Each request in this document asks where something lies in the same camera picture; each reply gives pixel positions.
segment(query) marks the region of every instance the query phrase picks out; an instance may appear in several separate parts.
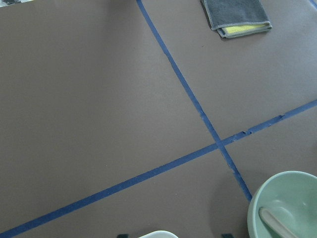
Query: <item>yellow cloth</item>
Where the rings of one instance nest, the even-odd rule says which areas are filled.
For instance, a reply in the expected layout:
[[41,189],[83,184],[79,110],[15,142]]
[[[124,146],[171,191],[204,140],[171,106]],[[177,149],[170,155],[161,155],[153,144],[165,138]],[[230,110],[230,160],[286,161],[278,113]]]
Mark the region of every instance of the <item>yellow cloth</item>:
[[267,24],[261,24],[261,25],[242,25],[242,26],[229,26],[229,27],[224,27],[226,29],[226,31],[229,34],[232,33],[236,33],[236,32],[241,32],[241,31],[248,31],[248,30],[252,30],[255,28],[260,28],[260,27],[264,27]]

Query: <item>folded cloth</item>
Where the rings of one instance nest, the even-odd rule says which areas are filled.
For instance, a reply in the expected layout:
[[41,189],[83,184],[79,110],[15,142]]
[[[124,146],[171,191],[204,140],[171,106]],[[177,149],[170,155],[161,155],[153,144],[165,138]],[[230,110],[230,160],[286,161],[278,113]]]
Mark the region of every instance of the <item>folded cloth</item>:
[[212,30],[224,38],[268,31],[272,28],[259,0],[201,0]]

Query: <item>white spoon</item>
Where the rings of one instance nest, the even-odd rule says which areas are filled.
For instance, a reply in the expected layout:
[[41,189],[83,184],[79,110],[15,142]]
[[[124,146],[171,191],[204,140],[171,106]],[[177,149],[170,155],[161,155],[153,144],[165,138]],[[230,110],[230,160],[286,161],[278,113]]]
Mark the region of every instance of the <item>white spoon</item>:
[[281,223],[267,208],[261,207],[259,215],[273,231],[275,231],[282,238],[298,238],[286,226]]

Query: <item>blue line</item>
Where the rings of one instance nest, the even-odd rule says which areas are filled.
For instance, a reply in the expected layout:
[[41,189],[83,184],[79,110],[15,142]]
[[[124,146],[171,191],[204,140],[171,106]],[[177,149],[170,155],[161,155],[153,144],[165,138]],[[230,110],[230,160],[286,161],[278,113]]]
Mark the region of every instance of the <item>blue line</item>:
[[242,131],[242,132],[239,132],[239,133],[237,133],[237,134],[235,134],[233,136],[230,136],[230,137],[224,139],[222,141],[222,143],[224,145],[231,144],[234,141],[240,140],[240,139],[242,139],[242,138],[244,138],[246,136],[249,136],[249,135],[254,134],[254,133],[256,133],[256,132],[258,132],[260,130],[268,128],[268,127],[270,127],[270,126],[272,126],[272,125],[274,125],[274,124],[276,124],[276,123],[278,123],[280,121],[283,121],[285,119],[291,118],[291,117],[293,117],[293,116],[295,116],[295,115],[297,115],[299,113],[302,113],[302,112],[304,112],[304,111],[306,111],[308,109],[311,109],[313,107],[316,107],[316,106],[317,106],[317,100],[313,100],[313,101],[311,101],[309,103],[306,103],[306,104],[304,104],[304,105],[302,105],[302,106],[300,106],[298,108],[295,108],[295,109],[293,109],[291,111],[286,112],[284,115],[279,115],[279,116],[274,117],[274,118],[272,118],[270,120],[267,120],[267,121],[265,121],[265,122],[263,122],[261,124],[253,126],[250,129],[248,129],[247,131]]
[[314,0],[309,0],[311,2],[311,4],[317,9],[317,4]]
[[97,202],[97,201],[99,201],[99,200],[101,200],[103,198],[106,198],[106,197],[111,196],[111,195],[113,195],[113,194],[115,194],[117,192],[120,192],[120,191],[122,191],[122,190],[124,190],[126,188],[129,188],[129,187],[131,187],[133,185],[141,183],[141,182],[143,182],[143,181],[145,181],[147,179],[153,178],[154,176],[162,174],[162,173],[164,173],[164,172],[166,172],[168,170],[171,170],[171,169],[173,169],[175,167],[183,165],[183,164],[185,164],[185,163],[187,163],[187,162],[189,162],[191,160],[194,160],[194,159],[196,159],[196,158],[198,158],[198,157],[200,157],[202,155],[205,155],[205,154],[207,154],[209,152],[212,152],[212,151],[214,151],[216,149],[217,149],[217,145],[216,144],[212,144],[212,145],[206,146],[206,147],[204,147],[204,148],[202,148],[202,149],[200,149],[198,151],[195,151],[195,152],[193,152],[191,154],[183,156],[183,157],[181,157],[181,158],[179,158],[177,160],[174,160],[174,161],[172,161],[172,162],[170,162],[168,164],[165,164],[165,165],[162,165],[162,166],[157,167],[155,169],[152,169],[152,170],[150,170],[148,172],[145,172],[145,173],[143,173],[141,175],[138,175],[138,176],[133,177],[131,179],[128,179],[128,180],[126,180],[124,182],[121,182],[121,183],[119,183],[117,185],[114,185],[114,186],[112,186],[110,188],[107,188],[107,189],[105,189],[103,191],[97,192],[97,193],[95,193],[95,194],[93,194],[93,195],[91,195],[89,197],[86,197],[86,198],[83,198],[83,199],[81,199],[79,201],[71,203],[71,204],[69,204],[69,205],[67,205],[65,207],[62,207],[62,208],[60,208],[60,209],[58,209],[56,211],[50,212],[50,213],[48,213],[46,215],[43,215],[43,216],[38,217],[38,218],[36,218],[34,220],[31,220],[31,221],[29,221],[27,223],[24,223],[24,224],[22,224],[20,226],[12,228],[12,229],[10,229],[10,230],[8,230],[6,232],[3,232],[3,233],[0,234],[0,238],[11,238],[11,237],[17,236],[17,235],[19,235],[19,234],[21,234],[23,232],[26,232],[26,231],[28,231],[30,229],[33,229],[33,228],[38,227],[38,226],[41,226],[41,225],[43,225],[43,224],[45,224],[47,222],[50,222],[50,221],[52,221],[54,219],[57,219],[57,218],[59,218],[61,216],[66,215],[68,213],[71,213],[71,212],[73,212],[75,210],[78,210],[80,208],[88,206],[89,204],[92,204],[92,203]]
[[208,119],[207,115],[205,114],[203,108],[201,107],[201,105],[199,104],[197,98],[195,97],[193,91],[191,90],[191,88],[189,87],[188,83],[186,82],[186,79],[184,78],[183,74],[181,73],[181,71],[179,70],[176,62],[174,61],[172,55],[170,54],[170,52],[168,51],[168,48],[166,47],[164,41],[162,40],[161,36],[159,35],[156,27],[154,26],[154,24],[152,23],[147,11],[145,10],[143,3],[141,0],[137,0],[137,3],[139,5],[139,8],[146,20],[146,22],[148,23],[151,31],[153,32],[157,42],[159,43],[160,47],[162,48],[163,52],[166,54],[168,60],[170,61],[172,68],[174,70],[174,72],[176,73],[179,81],[181,82],[181,84],[183,85],[186,93],[188,94],[189,98],[192,100],[195,108],[197,109],[198,113],[200,114],[202,120],[204,121],[206,127],[208,128],[209,132],[211,133],[211,135],[213,136],[217,146],[219,147],[219,150],[221,151],[222,155],[224,156],[227,164],[229,165],[229,167],[233,170],[233,174],[236,178],[236,180],[238,181],[239,185],[241,186],[246,198],[251,201],[252,199],[252,195],[247,187],[247,185],[245,184],[245,182],[243,181],[237,167],[235,166],[231,156],[229,155],[228,151],[226,150],[226,148],[224,147],[224,145],[221,142],[220,137],[218,136],[216,130],[214,129],[212,123],[210,122],[210,120]]

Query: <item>green bowl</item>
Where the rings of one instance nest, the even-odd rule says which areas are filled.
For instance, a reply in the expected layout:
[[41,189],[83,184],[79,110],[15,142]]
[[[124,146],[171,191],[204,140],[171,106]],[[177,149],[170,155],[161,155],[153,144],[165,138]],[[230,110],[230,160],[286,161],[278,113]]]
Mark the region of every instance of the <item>green bowl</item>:
[[282,172],[269,178],[253,196],[248,209],[250,238],[280,238],[259,217],[261,207],[298,237],[317,237],[317,177]]

